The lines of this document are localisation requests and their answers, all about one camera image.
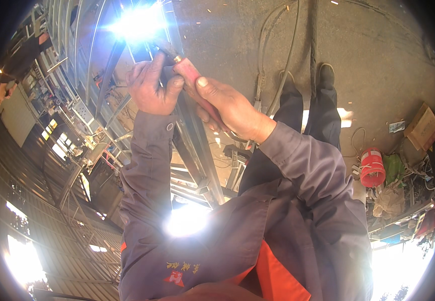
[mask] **right hand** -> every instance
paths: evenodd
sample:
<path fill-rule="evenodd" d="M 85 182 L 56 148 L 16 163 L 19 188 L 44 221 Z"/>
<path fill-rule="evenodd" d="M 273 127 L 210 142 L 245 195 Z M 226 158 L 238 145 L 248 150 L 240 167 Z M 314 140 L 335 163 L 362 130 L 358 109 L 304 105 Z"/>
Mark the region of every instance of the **right hand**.
<path fill-rule="evenodd" d="M 229 85 L 214 79 L 200 77 L 196 81 L 196 90 L 219 111 L 222 121 L 241 138 L 264 142 L 276 127 L 276 122 L 257 111 L 249 101 Z M 219 132 L 218 123 L 200 105 L 197 115 L 208 127 Z"/>

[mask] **welding electrode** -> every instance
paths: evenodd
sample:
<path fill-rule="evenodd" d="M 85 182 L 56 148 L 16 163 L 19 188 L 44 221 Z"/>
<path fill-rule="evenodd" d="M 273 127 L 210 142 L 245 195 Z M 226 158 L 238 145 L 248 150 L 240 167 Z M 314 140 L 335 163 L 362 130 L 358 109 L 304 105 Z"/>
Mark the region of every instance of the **welding electrode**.
<path fill-rule="evenodd" d="M 187 57 L 183 57 L 168 41 L 162 39 L 154 39 L 152 43 L 164 51 L 168 56 L 172 57 L 176 64 L 172 68 L 175 74 L 184 78 L 184 90 L 189 96 L 194 99 L 204 110 L 206 110 L 212 119 L 214 119 L 220 128 L 227 134 L 232 134 L 230 128 L 222 121 L 219 111 L 209 101 L 202 98 L 196 90 L 196 80 L 201 77 L 199 71 L 191 63 Z"/>

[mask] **embroidered logo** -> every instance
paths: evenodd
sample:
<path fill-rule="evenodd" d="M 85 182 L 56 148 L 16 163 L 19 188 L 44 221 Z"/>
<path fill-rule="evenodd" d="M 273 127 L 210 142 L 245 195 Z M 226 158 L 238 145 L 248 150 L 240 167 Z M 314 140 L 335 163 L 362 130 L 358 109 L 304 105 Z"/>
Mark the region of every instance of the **embroidered logo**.
<path fill-rule="evenodd" d="M 184 287 L 184 283 L 182 282 L 182 273 L 178 271 L 172 271 L 171 275 L 164 279 L 167 282 L 174 282 L 178 286 Z"/>

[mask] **black work pants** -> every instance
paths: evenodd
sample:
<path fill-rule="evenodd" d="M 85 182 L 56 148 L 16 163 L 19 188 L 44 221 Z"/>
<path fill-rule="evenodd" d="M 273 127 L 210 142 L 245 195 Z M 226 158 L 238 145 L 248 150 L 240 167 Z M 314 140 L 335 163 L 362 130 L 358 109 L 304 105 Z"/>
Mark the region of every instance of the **black work pants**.
<path fill-rule="evenodd" d="M 341 133 L 341 118 L 336 110 L 336 90 L 334 87 L 325 89 L 317 87 L 316 101 L 311 103 L 305 133 L 313 138 L 329 143 L 341 151 L 339 136 Z M 303 123 L 303 96 L 295 88 L 283 93 L 280 98 L 280 108 L 274 116 L 294 130 L 301 132 Z M 280 169 L 258 148 L 251 156 L 239 185 L 240 196 L 251 187 L 283 178 Z"/>

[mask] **bright welding light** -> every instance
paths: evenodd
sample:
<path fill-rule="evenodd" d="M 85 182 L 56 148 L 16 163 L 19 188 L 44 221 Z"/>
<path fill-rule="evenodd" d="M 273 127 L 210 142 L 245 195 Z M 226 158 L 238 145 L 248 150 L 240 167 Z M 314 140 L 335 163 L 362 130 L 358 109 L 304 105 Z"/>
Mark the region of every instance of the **bright welding light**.
<path fill-rule="evenodd" d="M 174 209 L 165 225 L 166 231 L 175 237 L 185 237 L 199 232 L 207 224 L 209 211 L 209 208 L 197 204 L 186 204 Z"/>
<path fill-rule="evenodd" d="M 124 11 L 120 20 L 109 27 L 119 38 L 125 39 L 128 43 L 150 39 L 163 28 L 166 28 L 166 22 L 160 2 L 150 7 L 141 6 Z"/>

